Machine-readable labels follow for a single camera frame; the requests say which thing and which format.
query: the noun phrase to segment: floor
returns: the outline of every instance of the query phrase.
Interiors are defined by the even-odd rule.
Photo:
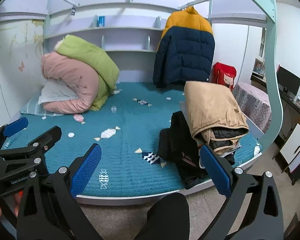
[[[276,161],[272,160],[278,150],[272,144],[248,173],[261,175],[264,171],[272,172],[279,190],[286,229],[295,213],[300,219],[300,181],[292,186],[288,175],[281,173]],[[197,240],[218,213],[225,197],[219,195],[215,187],[211,187],[187,196],[187,200],[190,209],[189,239]],[[230,232],[239,228],[249,200],[250,196],[247,195]],[[146,213],[151,206],[152,204],[124,207],[81,205],[83,212],[104,240],[132,240],[146,223]]]

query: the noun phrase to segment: yellow hood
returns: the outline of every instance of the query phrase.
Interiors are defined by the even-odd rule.
[[[161,38],[163,38],[166,32],[173,26],[206,31],[213,35],[210,23],[207,19],[202,17],[193,6],[189,6],[183,11],[173,12],[167,20]]]

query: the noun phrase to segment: computer monitor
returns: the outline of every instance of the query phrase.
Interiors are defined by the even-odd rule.
[[[277,72],[277,80],[278,84],[282,85],[284,92],[286,92],[285,90],[288,90],[295,96],[298,94],[298,90],[300,87],[300,78],[295,74],[292,74],[290,71],[279,66]]]

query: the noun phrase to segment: human hand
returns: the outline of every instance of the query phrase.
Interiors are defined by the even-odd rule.
[[[13,195],[14,201],[15,201],[15,205],[14,205],[14,213],[16,214],[16,216],[18,216],[18,212],[19,212],[19,205],[20,205],[20,201],[21,201],[21,194],[16,193]]]

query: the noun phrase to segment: bed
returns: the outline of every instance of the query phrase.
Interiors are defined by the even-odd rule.
[[[174,191],[189,194],[211,186],[211,179],[206,178],[194,188],[183,190],[174,163],[160,159],[158,164],[149,164],[138,151],[157,152],[160,130],[170,127],[172,113],[179,111],[180,101],[185,100],[182,88],[158,93],[151,83],[126,82],[117,87],[120,93],[112,95],[100,111],[82,114],[83,124],[76,121],[73,115],[46,116],[42,119],[42,116],[23,114],[28,118],[29,126],[8,138],[3,149],[23,147],[58,125],[62,130],[61,140],[45,154],[48,170],[52,173],[60,166],[70,165],[92,143],[98,143],[102,149],[102,159],[83,195],[77,197],[81,203],[140,203]],[[135,98],[148,104],[140,104]],[[95,140],[104,130],[115,127],[115,135]],[[69,133],[74,133],[74,137],[69,137]],[[234,155],[234,167],[247,168],[261,155],[262,147],[253,133],[251,129],[248,135],[240,139],[242,147]]]

